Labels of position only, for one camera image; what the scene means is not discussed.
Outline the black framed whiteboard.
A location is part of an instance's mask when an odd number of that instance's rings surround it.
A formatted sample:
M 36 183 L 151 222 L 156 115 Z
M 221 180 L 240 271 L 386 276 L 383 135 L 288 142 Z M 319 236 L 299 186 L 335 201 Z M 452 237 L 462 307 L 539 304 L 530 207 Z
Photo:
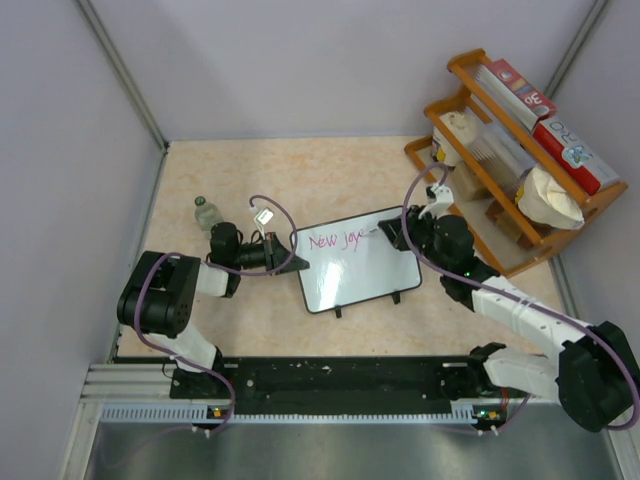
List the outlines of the black framed whiteboard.
M 394 206 L 323 224 L 297 232 L 296 255 L 310 263 L 298 276 L 306 310 L 311 314 L 341 310 L 353 304 L 400 294 L 421 286 L 420 263 L 410 251 L 394 249 L 378 228 L 381 220 L 401 214 Z

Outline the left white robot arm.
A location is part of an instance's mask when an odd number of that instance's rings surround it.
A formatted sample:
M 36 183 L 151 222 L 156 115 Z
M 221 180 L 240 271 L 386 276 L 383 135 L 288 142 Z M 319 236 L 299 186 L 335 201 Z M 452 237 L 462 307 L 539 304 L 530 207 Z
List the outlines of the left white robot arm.
M 192 384 L 203 395 L 216 396 L 226 387 L 227 374 L 215 365 L 221 353 L 191 320 L 194 298 L 231 298 L 241 283 L 239 273 L 259 268 L 283 274 L 307 270 L 310 264 L 273 232 L 255 232 L 246 242 L 235 224 L 218 223 L 211 229 L 205 260 L 144 252 L 118 300 L 117 319 L 193 372 Z

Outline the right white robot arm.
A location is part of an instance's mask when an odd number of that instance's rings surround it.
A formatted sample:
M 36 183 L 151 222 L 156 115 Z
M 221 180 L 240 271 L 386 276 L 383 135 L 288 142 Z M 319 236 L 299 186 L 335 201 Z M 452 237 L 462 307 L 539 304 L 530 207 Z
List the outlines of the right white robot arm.
M 513 388 L 553 401 L 590 432 L 627 430 L 639 421 L 639 366 L 624 332 L 571 318 L 525 295 L 475 253 L 460 216 L 412 206 L 378 223 L 391 245 L 439 273 L 445 293 L 535 344 L 540 355 L 492 345 L 470 354 L 469 388 L 487 396 Z

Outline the beige block on shelf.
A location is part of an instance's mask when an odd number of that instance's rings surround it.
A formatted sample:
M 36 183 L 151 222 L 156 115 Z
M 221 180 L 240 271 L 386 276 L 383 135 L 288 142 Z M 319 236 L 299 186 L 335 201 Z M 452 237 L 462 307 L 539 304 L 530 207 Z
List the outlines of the beige block on shelf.
M 461 201 L 476 201 L 484 200 L 490 196 L 486 186 L 464 162 L 458 163 L 451 175 L 457 199 Z

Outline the white yellow jar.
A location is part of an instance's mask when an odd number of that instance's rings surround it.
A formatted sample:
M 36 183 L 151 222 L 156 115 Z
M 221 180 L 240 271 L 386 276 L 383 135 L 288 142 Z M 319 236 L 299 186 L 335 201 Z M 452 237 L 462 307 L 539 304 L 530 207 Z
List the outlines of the white yellow jar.
M 440 115 L 439 120 L 464 147 L 470 147 L 478 138 L 479 120 L 467 110 L 447 112 Z M 437 127 L 433 130 L 432 157 L 450 169 L 463 161 L 461 155 Z

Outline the clear plastic bottle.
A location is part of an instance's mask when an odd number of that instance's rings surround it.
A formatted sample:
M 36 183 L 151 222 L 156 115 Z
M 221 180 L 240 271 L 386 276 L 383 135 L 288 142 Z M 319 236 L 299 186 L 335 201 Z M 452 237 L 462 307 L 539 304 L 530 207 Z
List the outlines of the clear plastic bottle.
M 214 226 L 224 221 L 224 217 L 219 208 L 209 202 L 204 196 L 197 196 L 194 199 L 194 217 L 202 232 L 209 236 Z

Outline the brown block lower shelf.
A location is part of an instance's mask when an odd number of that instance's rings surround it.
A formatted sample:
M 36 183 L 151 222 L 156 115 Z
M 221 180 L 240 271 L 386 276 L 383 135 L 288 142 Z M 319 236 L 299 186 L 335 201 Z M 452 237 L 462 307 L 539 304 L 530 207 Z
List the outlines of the brown block lower shelf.
M 515 242 L 520 248 L 529 250 L 533 247 L 531 241 L 497 200 L 491 202 L 485 215 L 509 240 Z

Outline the orange wooden shelf rack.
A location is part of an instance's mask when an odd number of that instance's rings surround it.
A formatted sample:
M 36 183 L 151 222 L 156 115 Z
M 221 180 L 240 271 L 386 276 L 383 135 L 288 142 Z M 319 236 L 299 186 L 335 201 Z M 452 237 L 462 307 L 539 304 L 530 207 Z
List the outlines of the orange wooden shelf rack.
M 506 60 L 476 49 L 447 69 L 458 90 L 425 107 L 433 131 L 405 152 L 419 169 L 447 167 L 452 213 L 513 276 L 559 254 L 628 186 Z

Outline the clear plastic container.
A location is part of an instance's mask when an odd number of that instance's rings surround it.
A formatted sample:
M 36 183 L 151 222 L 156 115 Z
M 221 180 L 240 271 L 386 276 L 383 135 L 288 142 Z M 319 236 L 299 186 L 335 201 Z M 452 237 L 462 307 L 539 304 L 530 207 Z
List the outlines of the clear plastic container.
M 495 122 L 479 124 L 478 138 L 469 149 L 489 177 L 511 199 L 536 165 L 526 149 Z

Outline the cream cloth bundle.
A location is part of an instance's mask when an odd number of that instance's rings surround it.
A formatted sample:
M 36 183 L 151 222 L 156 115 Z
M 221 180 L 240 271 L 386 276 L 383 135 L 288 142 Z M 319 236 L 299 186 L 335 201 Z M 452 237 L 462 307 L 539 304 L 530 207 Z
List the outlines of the cream cloth bundle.
M 538 224 L 579 230 L 585 223 L 578 203 L 540 166 L 535 166 L 526 175 L 515 201 L 518 209 Z

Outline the red box top shelf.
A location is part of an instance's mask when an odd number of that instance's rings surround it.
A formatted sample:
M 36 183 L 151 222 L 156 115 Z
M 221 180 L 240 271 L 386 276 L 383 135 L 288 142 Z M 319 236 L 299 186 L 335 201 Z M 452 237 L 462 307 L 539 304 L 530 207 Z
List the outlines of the red box top shelf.
M 475 80 L 529 132 L 557 113 L 555 104 L 504 59 L 480 65 Z

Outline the red white box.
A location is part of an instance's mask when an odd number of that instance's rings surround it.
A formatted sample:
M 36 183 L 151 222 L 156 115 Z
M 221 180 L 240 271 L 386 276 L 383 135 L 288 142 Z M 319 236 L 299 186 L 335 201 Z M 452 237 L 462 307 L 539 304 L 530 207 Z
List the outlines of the red white box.
M 589 195 L 616 184 L 619 175 L 559 117 L 540 120 L 533 138 Z

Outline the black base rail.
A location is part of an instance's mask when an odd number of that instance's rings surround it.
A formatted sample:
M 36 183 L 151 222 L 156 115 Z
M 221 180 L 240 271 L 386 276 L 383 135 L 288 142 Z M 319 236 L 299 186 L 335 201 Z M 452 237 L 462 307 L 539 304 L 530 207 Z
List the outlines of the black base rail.
M 503 408 L 521 392 L 481 384 L 464 356 L 226 357 L 206 373 L 176 369 L 170 397 L 236 400 L 237 414 L 448 413 L 461 399 Z

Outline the aluminium frame rail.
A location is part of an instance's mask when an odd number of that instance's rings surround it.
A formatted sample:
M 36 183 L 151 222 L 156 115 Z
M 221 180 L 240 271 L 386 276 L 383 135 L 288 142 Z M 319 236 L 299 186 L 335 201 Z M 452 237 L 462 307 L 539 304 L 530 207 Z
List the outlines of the aluminium frame rail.
M 91 365 L 80 399 L 85 403 L 166 400 L 174 370 L 173 364 Z

